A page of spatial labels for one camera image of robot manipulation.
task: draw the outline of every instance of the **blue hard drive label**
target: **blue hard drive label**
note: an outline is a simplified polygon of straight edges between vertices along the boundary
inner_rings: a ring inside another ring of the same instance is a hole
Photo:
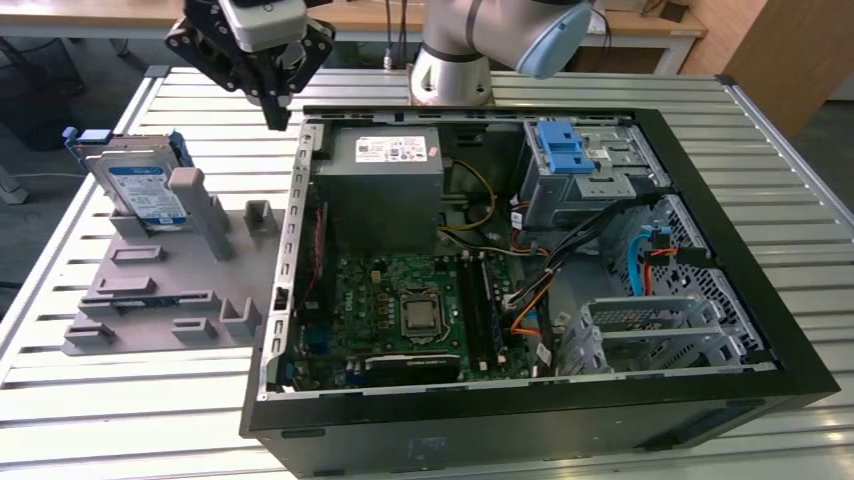
[[[186,212],[166,187],[169,178],[162,168],[110,167],[108,170],[121,198],[145,223],[177,226],[186,222]]]

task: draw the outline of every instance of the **ram slot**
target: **ram slot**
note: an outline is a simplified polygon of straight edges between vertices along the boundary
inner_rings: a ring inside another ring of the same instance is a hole
[[[496,355],[489,330],[489,305],[487,285],[477,258],[457,258],[456,281],[465,325],[468,363],[472,370],[487,370],[496,364]]]
[[[480,264],[480,277],[483,278],[483,288],[484,288],[484,309],[485,309],[485,322],[489,334],[489,355],[497,359],[500,363],[499,355],[504,351],[504,340],[501,339],[501,326],[500,326],[500,312],[497,310],[499,299],[495,297],[497,295],[492,290],[492,277],[489,276],[489,269],[487,268],[487,260],[483,257],[477,260]]]

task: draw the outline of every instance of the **blue latch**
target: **blue latch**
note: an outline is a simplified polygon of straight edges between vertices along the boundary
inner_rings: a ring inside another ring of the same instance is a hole
[[[551,173],[592,173],[596,166],[587,159],[584,139],[572,130],[569,122],[540,121],[536,130]]]
[[[192,157],[189,156],[189,152],[186,151],[186,142],[184,141],[184,136],[174,130],[172,130],[172,133],[169,133],[169,145],[172,146],[174,157],[177,158],[177,164],[181,167],[194,167],[194,165],[192,164]]]
[[[77,133],[74,127],[65,127],[65,130],[62,130],[62,138],[65,138],[64,145],[77,160],[80,167],[88,170],[82,163],[82,157],[74,147],[77,145],[106,145],[112,138],[112,130],[84,130],[82,134],[77,135]]]

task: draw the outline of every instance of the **blue cable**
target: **blue cable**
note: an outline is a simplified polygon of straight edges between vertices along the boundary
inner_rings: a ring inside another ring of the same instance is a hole
[[[640,281],[640,273],[637,273],[637,247],[643,239],[652,239],[652,235],[647,232],[639,233],[631,239],[628,248],[625,249],[625,271],[628,272],[628,285],[631,286],[631,294],[635,297],[643,296],[643,282]]]

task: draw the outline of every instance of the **wooden desk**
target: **wooden desk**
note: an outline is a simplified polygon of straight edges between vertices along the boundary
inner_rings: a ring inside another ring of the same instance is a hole
[[[161,39],[181,15],[182,0],[0,0],[0,35],[70,38]],[[393,24],[400,10],[392,5]],[[383,2],[357,0],[310,9],[310,15],[332,23],[340,41],[384,41]],[[656,74],[675,74],[705,27],[688,13],[681,23],[640,17],[628,12],[607,12],[615,48],[664,50]],[[409,41],[420,42],[423,8],[407,11]],[[584,46],[603,44],[603,35],[588,34]]]

